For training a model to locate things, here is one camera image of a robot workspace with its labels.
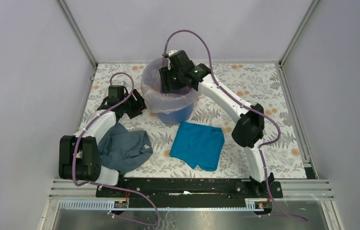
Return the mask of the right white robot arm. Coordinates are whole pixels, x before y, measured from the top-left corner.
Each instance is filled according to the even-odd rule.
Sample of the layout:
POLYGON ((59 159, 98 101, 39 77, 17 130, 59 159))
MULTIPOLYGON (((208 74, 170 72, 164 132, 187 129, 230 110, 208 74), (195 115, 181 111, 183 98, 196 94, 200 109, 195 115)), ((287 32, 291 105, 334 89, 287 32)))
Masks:
POLYGON ((194 64, 183 50, 163 53, 167 64, 159 69, 163 92, 190 87, 209 97, 234 121, 233 141, 241 146, 250 164, 252 193, 264 197, 270 192, 271 173, 261 150, 264 145, 265 115, 263 106, 252 105, 221 83, 213 72, 212 63, 194 64))

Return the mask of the pink plastic trash bag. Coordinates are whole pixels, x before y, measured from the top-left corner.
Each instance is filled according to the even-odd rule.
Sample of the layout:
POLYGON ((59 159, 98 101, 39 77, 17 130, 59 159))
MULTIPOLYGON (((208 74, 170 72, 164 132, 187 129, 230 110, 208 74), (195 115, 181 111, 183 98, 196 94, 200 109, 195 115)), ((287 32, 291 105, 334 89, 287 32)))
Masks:
POLYGON ((140 89, 147 109, 154 113, 170 114, 198 102, 201 93, 190 87, 163 93, 159 69, 168 62, 159 57, 146 65, 141 75, 140 89))

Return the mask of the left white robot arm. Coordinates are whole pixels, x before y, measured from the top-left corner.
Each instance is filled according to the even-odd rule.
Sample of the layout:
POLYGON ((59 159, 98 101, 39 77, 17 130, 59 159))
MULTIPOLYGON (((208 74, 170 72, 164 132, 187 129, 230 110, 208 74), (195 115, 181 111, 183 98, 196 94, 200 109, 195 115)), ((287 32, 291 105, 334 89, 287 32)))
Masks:
POLYGON ((128 91, 122 85, 109 86, 108 95, 97 108, 93 120, 74 135, 64 135, 60 139, 59 177, 105 184, 112 196, 123 195, 126 185, 119 180, 117 170, 101 164, 98 144, 123 115, 134 118, 145 109, 145 100, 137 89, 128 91))

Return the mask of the blue plastic trash bin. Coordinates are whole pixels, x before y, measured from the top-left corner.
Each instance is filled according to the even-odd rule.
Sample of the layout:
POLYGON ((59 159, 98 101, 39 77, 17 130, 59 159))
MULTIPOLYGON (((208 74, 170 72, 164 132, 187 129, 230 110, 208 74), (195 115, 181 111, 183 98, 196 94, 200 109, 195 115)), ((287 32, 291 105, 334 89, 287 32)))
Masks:
POLYGON ((165 113, 156 113, 156 114, 163 123, 166 123, 166 124, 181 123, 190 118, 191 113, 192 113, 196 103, 193 103, 192 105, 189 105, 179 111, 176 111, 176 112, 173 112, 170 114, 165 114, 165 113))

